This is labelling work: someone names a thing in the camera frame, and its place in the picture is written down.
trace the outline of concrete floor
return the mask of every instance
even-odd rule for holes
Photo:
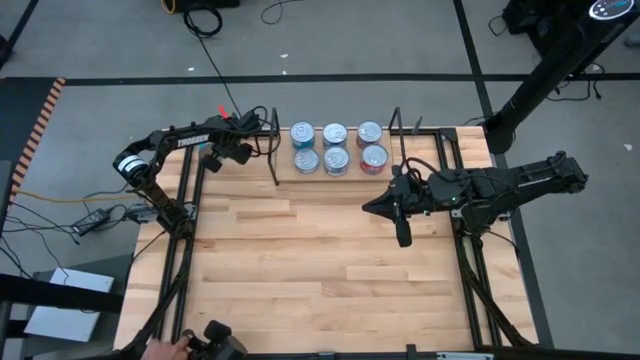
[[[487,28],[506,0],[464,0],[483,73],[528,73],[536,53],[528,39]],[[222,10],[225,26],[207,47],[224,75],[446,73],[470,74],[454,6],[449,0],[338,0],[285,5],[282,22],[260,22],[272,1],[247,0]],[[0,33],[8,36],[26,0],[0,5]],[[640,32],[640,23],[631,31]],[[598,59],[608,72],[640,72],[640,50],[619,39]],[[68,78],[211,76],[198,41],[180,17],[155,1],[41,1],[0,76]],[[494,109],[518,86],[487,83]],[[406,122],[458,125],[482,115],[473,82],[326,82],[230,85],[239,106],[277,107],[282,125],[305,119],[386,122],[401,106]],[[600,82],[601,101],[543,103],[518,131],[507,153],[511,165],[563,149],[591,175],[573,196],[548,196],[523,207],[542,297],[558,348],[640,353],[637,329],[640,225],[633,218],[640,192],[637,151],[640,82]],[[563,96],[580,96],[574,83]],[[126,144],[149,132],[202,121],[231,104],[220,85],[65,87],[23,189],[81,197],[123,185],[111,162]],[[624,144],[634,146],[628,151]],[[82,206],[52,205],[19,196],[52,220],[69,224]],[[24,211],[12,215],[38,222]],[[64,234],[47,241],[64,266],[130,254],[137,228],[123,224],[89,234],[76,246]],[[34,234],[7,234],[29,271],[56,266]],[[6,261],[0,271],[16,273]]]

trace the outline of can lid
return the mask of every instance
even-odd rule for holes
[[[371,166],[382,166],[387,163],[389,154],[380,145],[369,145],[362,151],[362,160]]]
[[[298,169],[313,170],[318,166],[320,157],[313,149],[298,150],[293,157],[293,162]]]
[[[313,125],[306,121],[300,121],[291,127],[291,137],[300,142],[306,142],[313,139],[313,135],[315,134],[315,129]]]
[[[358,126],[358,135],[366,142],[378,141],[382,137],[382,126],[375,121],[365,121]]]
[[[347,127],[339,123],[331,123],[322,129],[322,135],[330,142],[341,142],[347,138]]]
[[[324,162],[331,168],[342,168],[349,163],[349,153],[341,147],[331,147],[324,153]]]

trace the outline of wooden table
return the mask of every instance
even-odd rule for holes
[[[457,131],[465,167],[491,166],[482,129]],[[282,174],[292,167],[285,138],[276,160]],[[398,163],[399,141],[389,141]],[[408,137],[406,145],[410,156],[438,167],[433,137]],[[171,154],[158,177],[170,196],[182,158]],[[426,178],[429,171],[421,170]],[[418,351],[473,349],[449,215],[411,219],[413,246],[401,249],[390,221],[361,210],[389,179],[291,178],[276,187],[264,159],[245,166],[227,161],[219,174],[207,173],[184,328],[198,333],[216,319],[231,326],[251,353],[399,352],[406,344]],[[492,230],[510,237],[506,223]],[[136,251],[160,231],[157,224],[143,226]],[[116,348],[133,338],[156,305],[167,240],[132,265]],[[483,240],[496,303],[523,336],[536,341],[513,247],[490,234]],[[176,268],[180,260],[178,255]],[[488,343],[486,316],[476,304]],[[173,319],[171,310],[167,319]]]

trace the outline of red can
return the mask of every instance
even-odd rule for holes
[[[380,145],[369,145],[362,151],[362,161],[360,168],[366,174],[378,175],[384,169],[384,165],[389,159],[389,154]]]

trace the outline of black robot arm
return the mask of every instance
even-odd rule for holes
[[[252,156],[253,147],[242,140],[261,130],[266,121],[261,120],[254,110],[241,118],[237,118],[235,114],[228,118],[214,116],[200,125],[191,123],[183,128],[177,129],[172,126],[168,130],[154,131],[146,138],[127,146],[116,157],[113,167],[133,187],[133,192],[147,199],[156,208],[158,223],[167,233],[176,239],[192,239],[194,228],[190,215],[182,203],[167,196],[156,182],[156,175],[162,170],[164,161],[171,151],[204,143],[212,144],[211,154],[201,159],[207,169],[217,172],[222,167],[221,159],[224,158],[245,164]],[[149,162],[140,157],[143,151],[154,152]],[[183,260],[167,293],[160,299],[158,306],[131,343],[122,350],[91,359],[140,359],[153,329],[164,316],[179,289],[187,282],[187,266]],[[189,355],[190,359],[208,359],[216,356],[221,356],[219,359],[241,359],[246,355],[246,349],[231,337],[228,327],[211,322],[207,329],[205,335],[211,340],[210,343],[196,338],[193,332],[185,332],[184,335],[190,339],[189,347],[193,350]]]
[[[202,161],[207,169],[217,172],[222,167],[220,159],[231,158],[240,164],[249,160],[253,147],[241,140],[253,135],[261,127],[261,120],[252,110],[242,118],[235,115],[229,118],[214,116],[200,125],[191,123],[183,128],[157,130],[127,146],[116,157],[113,167],[133,187],[135,193],[142,194],[156,207],[158,223],[169,234],[185,238],[193,233],[187,210],[177,200],[170,199],[156,182],[156,175],[169,153],[191,145],[212,143],[212,154]],[[148,163],[139,155],[143,151],[154,151]]]
[[[410,166],[412,162],[431,168],[433,173],[424,181]],[[453,211],[454,217],[463,220],[466,233],[481,235],[501,214],[545,194],[580,192],[588,179],[575,159],[564,152],[510,169],[436,171],[420,159],[408,158],[392,171],[387,191],[363,205],[362,210],[392,220],[401,247],[412,243],[407,221],[412,215]]]

